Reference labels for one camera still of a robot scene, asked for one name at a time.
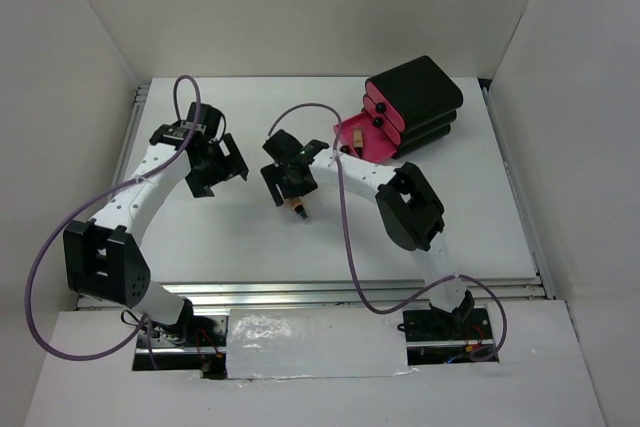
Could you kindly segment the beige foundation bottle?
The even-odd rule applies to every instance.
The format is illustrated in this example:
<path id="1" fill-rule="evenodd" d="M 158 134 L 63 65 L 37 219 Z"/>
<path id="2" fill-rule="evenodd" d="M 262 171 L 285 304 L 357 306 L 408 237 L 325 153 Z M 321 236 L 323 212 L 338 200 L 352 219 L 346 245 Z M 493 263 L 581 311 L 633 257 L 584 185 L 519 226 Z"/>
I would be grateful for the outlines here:
<path id="1" fill-rule="evenodd" d="M 289 198 L 287 200 L 287 205 L 302 220 L 306 221 L 309 219 L 306 207 L 300 197 Z"/>

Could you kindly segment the beige foundation tube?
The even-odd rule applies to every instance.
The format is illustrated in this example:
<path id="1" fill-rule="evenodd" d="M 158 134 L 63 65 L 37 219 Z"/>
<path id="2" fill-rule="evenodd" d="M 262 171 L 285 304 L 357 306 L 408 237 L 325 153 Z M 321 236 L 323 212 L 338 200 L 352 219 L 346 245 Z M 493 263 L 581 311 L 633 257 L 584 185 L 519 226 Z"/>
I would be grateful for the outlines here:
<path id="1" fill-rule="evenodd" d="M 354 128 L 348 132 L 343 139 L 340 151 L 345 154 L 353 155 L 358 158 L 363 157 L 364 153 L 364 134 L 361 128 Z"/>

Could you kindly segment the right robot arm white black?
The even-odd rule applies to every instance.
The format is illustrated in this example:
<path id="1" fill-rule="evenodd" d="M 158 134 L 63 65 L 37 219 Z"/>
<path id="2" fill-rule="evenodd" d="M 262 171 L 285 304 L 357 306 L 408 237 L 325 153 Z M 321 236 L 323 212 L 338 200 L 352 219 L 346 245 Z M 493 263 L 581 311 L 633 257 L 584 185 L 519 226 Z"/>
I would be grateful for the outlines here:
<path id="1" fill-rule="evenodd" d="M 272 163 L 261 174 L 277 206 L 321 185 L 338 188 L 343 222 L 348 193 L 372 202 L 387 236 L 410 252 L 420 269 L 437 331 L 453 339 L 468 329 L 474 299 L 454 275 L 444 237 L 444 205 L 419 167 L 409 162 L 400 167 L 377 165 L 319 140 L 302 144 L 282 129 L 265 141 L 263 150 Z"/>

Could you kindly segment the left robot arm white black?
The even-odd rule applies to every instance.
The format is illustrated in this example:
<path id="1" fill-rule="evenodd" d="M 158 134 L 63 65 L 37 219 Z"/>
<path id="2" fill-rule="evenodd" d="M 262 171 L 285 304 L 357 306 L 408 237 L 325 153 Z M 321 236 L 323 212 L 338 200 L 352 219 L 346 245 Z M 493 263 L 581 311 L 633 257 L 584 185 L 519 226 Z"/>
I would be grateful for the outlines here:
<path id="1" fill-rule="evenodd" d="M 130 185 L 117 192 L 93 217 L 73 220 L 63 232 L 67 281 L 83 296 L 126 306 L 148 315 L 152 325 L 176 346 L 211 335 L 214 321 L 194 313 L 193 304 L 151 278 L 139 248 L 155 215 L 179 183 L 195 198 L 249 169 L 226 118 L 208 104 L 191 104 L 184 120 L 160 126 L 151 136 Z"/>

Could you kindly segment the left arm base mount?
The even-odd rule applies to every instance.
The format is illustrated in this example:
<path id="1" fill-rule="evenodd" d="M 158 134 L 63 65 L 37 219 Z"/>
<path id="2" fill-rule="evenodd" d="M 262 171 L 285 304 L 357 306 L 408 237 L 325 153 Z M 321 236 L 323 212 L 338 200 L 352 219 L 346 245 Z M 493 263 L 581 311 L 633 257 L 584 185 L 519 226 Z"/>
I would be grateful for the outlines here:
<path id="1" fill-rule="evenodd" d="M 228 321 L 224 315 L 202 317 L 194 333 L 185 339 L 159 326 L 147 334 L 143 327 L 136 338 L 132 370 L 192 371 L 205 379 L 226 379 Z"/>

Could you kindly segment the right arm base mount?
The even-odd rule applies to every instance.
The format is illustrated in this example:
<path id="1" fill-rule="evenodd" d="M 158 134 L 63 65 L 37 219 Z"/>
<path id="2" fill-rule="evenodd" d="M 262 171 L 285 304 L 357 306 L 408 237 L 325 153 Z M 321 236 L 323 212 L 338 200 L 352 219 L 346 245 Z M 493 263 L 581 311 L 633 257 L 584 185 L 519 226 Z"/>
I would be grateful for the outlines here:
<path id="1" fill-rule="evenodd" d="M 446 327 L 431 309 L 402 312 L 397 330 L 404 334 L 409 366 L 498 362 L 494 329 L 486 307 L 476 307 L 458 330 Z"/>

